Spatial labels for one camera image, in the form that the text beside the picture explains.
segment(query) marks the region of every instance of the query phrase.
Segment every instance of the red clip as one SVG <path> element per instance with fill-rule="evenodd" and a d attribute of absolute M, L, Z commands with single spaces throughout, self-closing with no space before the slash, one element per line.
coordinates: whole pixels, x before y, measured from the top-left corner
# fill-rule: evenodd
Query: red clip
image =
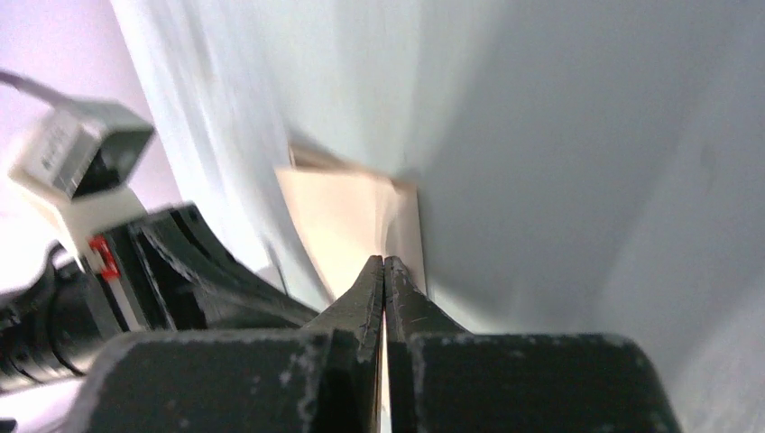
<path fill-rule="evenodd" d="M 101 256 L 101 260 L 104 261 L 104 267 L 101 269 L 101 276 L 104 280 L 113 280 L 119 278 L 119 269 L 117 268 L 117 262 L 112 252 L 109 251 L 109 244 L 106 243 L 106 239 L 103 236 L 96 236 L 88 243 L 90 248 Z"/>

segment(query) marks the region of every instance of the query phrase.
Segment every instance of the red component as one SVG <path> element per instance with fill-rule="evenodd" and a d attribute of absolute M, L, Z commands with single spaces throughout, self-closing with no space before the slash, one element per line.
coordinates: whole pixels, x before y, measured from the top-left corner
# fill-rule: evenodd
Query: red component
<path fill-rule="evenodd" d="M 104 261 L 104 269 L 101 270 L 101 276 L 104 280 L 113 280 L 119 278 L 119 268 L 117 268 L 117 262 L 112 252 L 109 251 L 109 244 L 106 243 L 106 239 L 103 236 L 96 236 L 88 243 L 90 248 L 101 256 L 101 260 Z"/>

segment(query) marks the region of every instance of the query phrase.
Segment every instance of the brown paper bag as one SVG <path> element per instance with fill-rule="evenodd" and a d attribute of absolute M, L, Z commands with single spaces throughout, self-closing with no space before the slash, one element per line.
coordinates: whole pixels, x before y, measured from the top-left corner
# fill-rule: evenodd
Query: brown paper bag
<path fill-rule="evenodd" d="M 370 255 L 398 255 L 426 292 L 417 188 L 331 155 L 292 146 L 293 166 L 278 169 L 300 240 L 334 299 Z"/>

